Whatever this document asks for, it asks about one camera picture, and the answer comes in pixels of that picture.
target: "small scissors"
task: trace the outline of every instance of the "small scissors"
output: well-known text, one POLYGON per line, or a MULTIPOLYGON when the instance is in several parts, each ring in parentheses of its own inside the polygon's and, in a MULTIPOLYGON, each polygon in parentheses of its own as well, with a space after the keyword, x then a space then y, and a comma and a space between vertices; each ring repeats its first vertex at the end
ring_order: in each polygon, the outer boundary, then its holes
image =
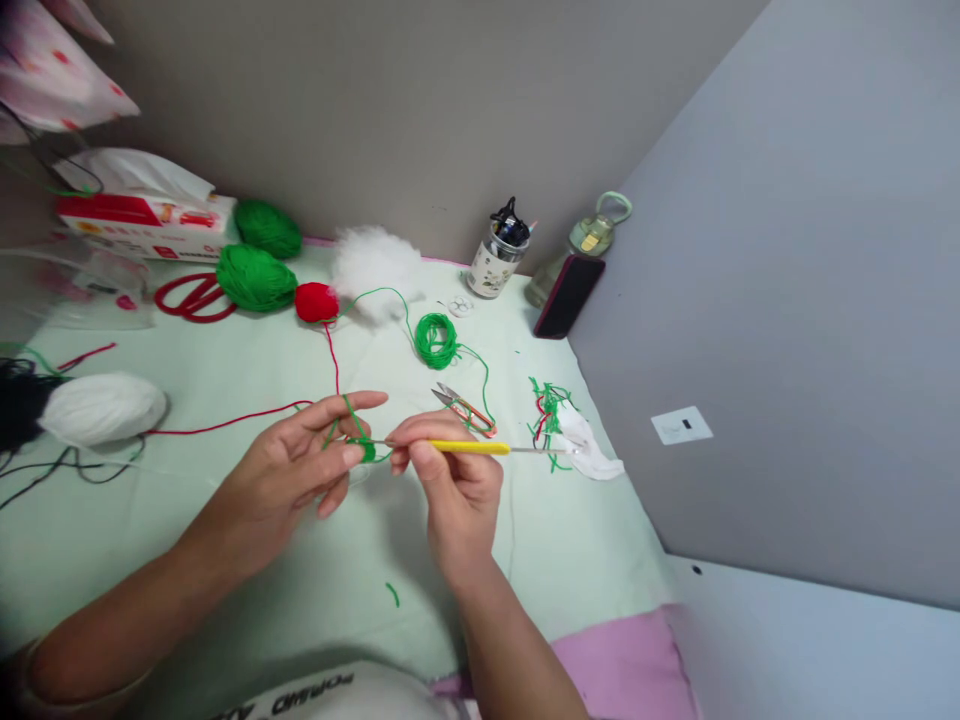
POLYGON ((443 392, 437 392, 436 390, 433 390, 433 394, 437 396, 440 402, 459 415, 460 418, 467 424, 467 427, 476 430, 484 437, 492 438, 496 436, 497 426, 494 425, 489 418, 483 415, 473 405, 464 400, 459 393, 454 392, 443 383, 437 383, 437 386, 443 392), (473 422, 473 418, 477 418, 483 422, 483 427, 476 425, 473 422))
POLYGON ((172 282, 168 282, 166 285, 161 287, 153 296, 153 301, 156 303, 157 307, 160 308, 167 315, 177 315, 182 317, 184 320, 193 323, 211 323, 216 322, 217 320, 223 320, 223 318, 230 315, 234 310, 237 309, 237 306, 233 303, 230 303, 230 306, 225 310, 221 310, 218 313, 213 315, 197 315, 197 311, 205 308, 210 303, 215 300, 219 300, 223 297, 223 288, 217 284, 216 273, 196 273, 195 275, 186 275, 182 278, 177 278, 172 282), (191 280, 200 280, 200 284, 197 285, 193 290, 190 291, 190 294, 187 295, 179 305, 176 307, 167 305, 164 303, 164 300, 169 293, 174 288, 178 288, 181 285, 185 285, 191 280))

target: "person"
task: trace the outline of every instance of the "person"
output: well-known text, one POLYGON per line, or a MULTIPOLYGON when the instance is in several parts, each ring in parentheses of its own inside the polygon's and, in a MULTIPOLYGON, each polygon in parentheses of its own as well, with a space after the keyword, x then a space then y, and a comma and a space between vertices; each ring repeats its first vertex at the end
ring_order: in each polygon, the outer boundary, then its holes
MULTIPOLYGON (((357 410, 387 401, 381 392, 347 397, 357 410)), ((20 711, 114 716, 151 668, 276 559, 311 509, 320 519, 337 510, 348 472, 363 457, 345 440, 359 435, 341 396, 261 433, 170 550, 14 656, 7 673, 20 711)), ((449 410, 408 418, 387 436, 391 469, 400 475, 412 463, 423 485, 429 543, 459 607, 481 717, 586 718, 572 681, 493 559, 503 470, 490 456, 440 453, 430 439, 472 436, 449 410)), ((218 717, 458 717, 449 703, 410 676, 360 661, 293 680, 218 717)))

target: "white pom pom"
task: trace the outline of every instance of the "white pom pom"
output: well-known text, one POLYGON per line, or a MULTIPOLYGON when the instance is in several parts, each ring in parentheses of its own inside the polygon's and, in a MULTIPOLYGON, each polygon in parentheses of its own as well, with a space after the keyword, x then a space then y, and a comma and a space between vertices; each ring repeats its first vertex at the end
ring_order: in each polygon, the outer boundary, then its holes
POLYGON ((88 375, 53 391, 40 427, 67 445, 86 448, 146 432, 166 410, 166 396, 142 378, 88 375))
MULTIPOLYGON (((392 287, 408 303, 423 298, 420 251, 406 240, 382 227, 349 228, 337 231, 336 250, 330 285, 338 295, 353 300, 369 290, 392 287)), ((403 303, 392 292, 368 295, 357 310, 377 325, 403 317, 403 303)))

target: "bottle handle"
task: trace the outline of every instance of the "bottle handle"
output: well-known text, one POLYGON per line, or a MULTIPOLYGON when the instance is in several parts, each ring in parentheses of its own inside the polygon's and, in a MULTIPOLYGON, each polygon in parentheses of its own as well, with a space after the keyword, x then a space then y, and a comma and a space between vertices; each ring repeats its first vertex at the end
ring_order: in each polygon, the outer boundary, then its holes
POLYGON ((610 222, 612 222, 614 225, 619 225, 620 223, 622 223, 624 220, 626 220, 628 217, 630 217, 633 214, 633 204, 620 193, 615 193, 613 191, 605 192, 597 200, 597 214, 600 213, 600 208, 603 207, 603 203, 606 202, 608 199, 616 200, 618 203, 623 205, 623 208, 626 210, 626 212, 622 216, 618 218, 610 218, 610 222))

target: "gray wall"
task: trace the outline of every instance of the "gray wall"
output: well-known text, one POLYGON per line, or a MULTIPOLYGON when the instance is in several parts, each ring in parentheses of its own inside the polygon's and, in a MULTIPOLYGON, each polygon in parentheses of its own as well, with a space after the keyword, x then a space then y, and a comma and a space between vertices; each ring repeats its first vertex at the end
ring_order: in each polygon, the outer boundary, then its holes
POLYGON ((572 342, 670 551, 960 606, 958 37, 774 0, 624 184, 572 342))
POLYGON ((527 271, 640 161, 767 0, 99 0, 91 54, 160 153, 310 234, 469 262, 516 194, 527 271))
MULTIPOLYGON (((0 153, 40 183, 53 184, 25 148, 0 148, 0 153)), ((57 224, 54 202, 53 195, 42 185, 0 165, 0 248, 29 245, 45 237, 57 224)), ((19 292, 22 289, 18 287, 0 287, 0 342, 27 342, 40 324, 5 306, 19 292)))

